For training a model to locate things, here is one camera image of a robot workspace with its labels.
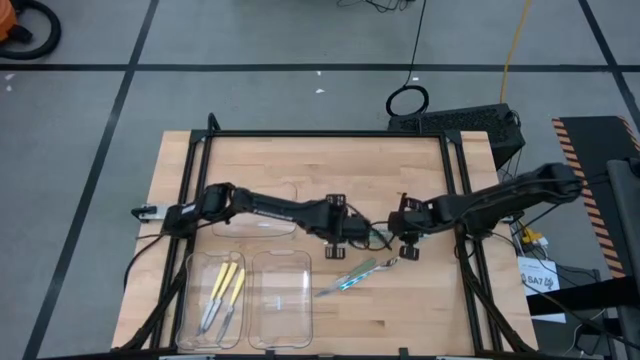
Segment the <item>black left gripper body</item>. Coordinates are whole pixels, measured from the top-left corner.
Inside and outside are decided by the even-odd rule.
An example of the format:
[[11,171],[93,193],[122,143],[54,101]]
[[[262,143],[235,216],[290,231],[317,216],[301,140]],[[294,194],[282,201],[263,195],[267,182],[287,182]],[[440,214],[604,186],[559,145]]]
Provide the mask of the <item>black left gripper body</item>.
[[346,245],[367,250],[370,245],[370,222],[357,211],[349,212],[345,195],[329,194],[325,201],[325,222],[319,227],[319,237],[326,242],[325,258],[344,259]]

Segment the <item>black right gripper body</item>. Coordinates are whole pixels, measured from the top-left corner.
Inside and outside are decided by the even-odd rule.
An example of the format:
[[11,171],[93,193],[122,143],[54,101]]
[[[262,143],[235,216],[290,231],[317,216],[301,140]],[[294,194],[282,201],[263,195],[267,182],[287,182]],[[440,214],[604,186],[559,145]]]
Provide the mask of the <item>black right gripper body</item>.
[[438,215],[430,203],[402,195],[397,211],[388,216],[388,230],[403,243],[399,250],[402,259],[418,260],[417,244],[423,235],[433,232]]

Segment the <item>green-handled knife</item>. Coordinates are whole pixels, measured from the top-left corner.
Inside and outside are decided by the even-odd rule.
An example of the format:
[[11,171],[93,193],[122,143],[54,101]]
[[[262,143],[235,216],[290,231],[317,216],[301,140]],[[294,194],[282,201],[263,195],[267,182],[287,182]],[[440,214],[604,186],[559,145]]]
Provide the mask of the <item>green-handled knife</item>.
[[325,289],[323,289],[323,290],[319,291],[318,293],[316,293],[315,296],[316,297],[322,297],[322,296],[328,295],[331,292],[339,290],[339,287],[342,284],[344,284],[346,281],[348,281],[350,279],[353,279],[357,275],[360,275],[360,274],[364,273],[367,270],[370,270],[371,268],[374,267],[375,264],[376,264],[376,259],[375,258],[370,258],[370,259],[362,262],[357,267],[352,269],[349,273],[339,277],[333,283],[331,283],[328,287],[326,287]]

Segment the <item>teal-patterned spoon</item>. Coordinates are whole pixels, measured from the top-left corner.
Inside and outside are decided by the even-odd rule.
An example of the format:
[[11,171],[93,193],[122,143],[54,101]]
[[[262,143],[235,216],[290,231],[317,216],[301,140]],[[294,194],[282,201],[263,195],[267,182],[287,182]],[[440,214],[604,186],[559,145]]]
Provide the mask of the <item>teal-patterned spoon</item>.
[[353,279],[350,279],[350,280],[346,281],[344,284],[342,284],[339,287],[339,290],[340,291],[345,291],[345,290],[353,287],[357,283],[361,282],[365,278],[369,277],[370,275],[372,275],[375,272],[386,271],[386,270],[392,268],[394,265],[396,265],[399,262],[399,260],[400,260],[399,257],[394,257],[394,258],[391,258],[391,259],[389,259],[389,260],[387,260],[385,262],[382,262],[379,265],[374,266],[372,269],[367,270],[364,273],[362,273],[360,275],[357,275]]

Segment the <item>clear plastic tray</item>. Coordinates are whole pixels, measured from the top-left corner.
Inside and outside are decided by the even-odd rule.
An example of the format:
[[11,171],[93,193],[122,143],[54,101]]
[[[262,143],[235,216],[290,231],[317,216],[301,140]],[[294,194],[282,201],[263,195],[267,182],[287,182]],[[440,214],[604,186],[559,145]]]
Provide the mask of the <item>clear plastic tray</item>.
[[258,350],[299,349],[313,338],[311,257],[279,250],[252,260],[249,344]]
[[[272,183],[251,187],[252,192],[296,202],[298,189],[291,182]],[[212,233],[219,237],[234,239],[291,240],[295,236],[297,225],[281,219],[264,217],[252,213],[234,216],[230,224],[217,223],[211,226]]]
[[[233,318],[224,339],[216,344],[215,340],[241,269],[245,269],[246,277],[235,303]],[[239,343],[243,330],[246,278],[246,261],[239,252],[199,252],[188,258],[181,325],[175,335],[179,350],[202,353],[230,350]]]

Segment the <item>white paper sign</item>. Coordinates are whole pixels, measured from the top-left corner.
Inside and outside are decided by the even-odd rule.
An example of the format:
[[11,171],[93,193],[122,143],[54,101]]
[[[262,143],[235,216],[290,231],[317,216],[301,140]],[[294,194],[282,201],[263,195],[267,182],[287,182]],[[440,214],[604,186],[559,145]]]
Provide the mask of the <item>white paper sign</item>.
[[525,295],[535,295],[560,289],[556,264],[548,260],[518,257],[521,279],[526,283]]

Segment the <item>black hazard-striped platform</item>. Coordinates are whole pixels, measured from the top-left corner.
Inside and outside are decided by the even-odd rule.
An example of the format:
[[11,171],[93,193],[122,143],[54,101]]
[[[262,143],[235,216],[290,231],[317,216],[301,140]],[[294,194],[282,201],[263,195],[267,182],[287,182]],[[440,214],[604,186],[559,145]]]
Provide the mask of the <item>black hazard-striped platform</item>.
[[633,276],[607,162],[640,160],[640,141],[620,116],[556,117],[551,123],[568,165],[583,181],[584,206],[609,273],[614,278]]

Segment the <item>dark grey stand beam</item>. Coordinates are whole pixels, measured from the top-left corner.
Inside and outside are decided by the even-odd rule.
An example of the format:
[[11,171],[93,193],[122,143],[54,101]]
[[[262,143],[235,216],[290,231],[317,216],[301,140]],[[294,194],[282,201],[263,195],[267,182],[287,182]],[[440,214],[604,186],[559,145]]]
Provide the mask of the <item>dark grey stand beam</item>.
[[621,334],[627,360],[640,360],[640,159],[609,160],[606,168],[631,271],[618,280]]

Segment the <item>orange vacuum cleaner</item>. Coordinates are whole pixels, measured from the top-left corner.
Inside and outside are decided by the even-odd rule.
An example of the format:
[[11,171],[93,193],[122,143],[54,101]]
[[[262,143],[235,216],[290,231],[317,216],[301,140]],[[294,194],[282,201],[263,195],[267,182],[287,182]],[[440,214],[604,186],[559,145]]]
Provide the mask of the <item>orange vacuum cleaner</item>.
[[16,24],[16,11],[11,0],[0,0],[0,43],[9,38],[9,31]]

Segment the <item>black table frame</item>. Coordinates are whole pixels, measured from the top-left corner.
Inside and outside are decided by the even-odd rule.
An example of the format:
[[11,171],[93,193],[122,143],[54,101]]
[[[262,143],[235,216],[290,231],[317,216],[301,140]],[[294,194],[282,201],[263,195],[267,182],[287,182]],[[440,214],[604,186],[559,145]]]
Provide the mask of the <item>black table frame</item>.
[[[199,183],[231,182],[256,191],[294,188],[302,200],[343,193],[369,218],[387,217],[402,193],[428,199],[459,187],[458,165],[479,190],[498,181],[488,137],[465,132],[443,160],[438,137],[365,130],[223,130],[204,156],[198,130],[162,137],[149,200],[193,196]],[[417,261],[371,276],[313,304],[308,353],[470,355],[474,351],[455,236],[428,239]]]

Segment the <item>silver mounting bracket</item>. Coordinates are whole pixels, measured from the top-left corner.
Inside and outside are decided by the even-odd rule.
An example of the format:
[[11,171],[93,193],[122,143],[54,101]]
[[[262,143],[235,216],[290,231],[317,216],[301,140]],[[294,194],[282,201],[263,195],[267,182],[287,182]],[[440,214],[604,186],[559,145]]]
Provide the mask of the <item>silver mounting bracket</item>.
[[130,213],[141,223],[147,223],[149,221],[163,220],[168,209],[168,205],[143,204],[140,207],[133,208]]

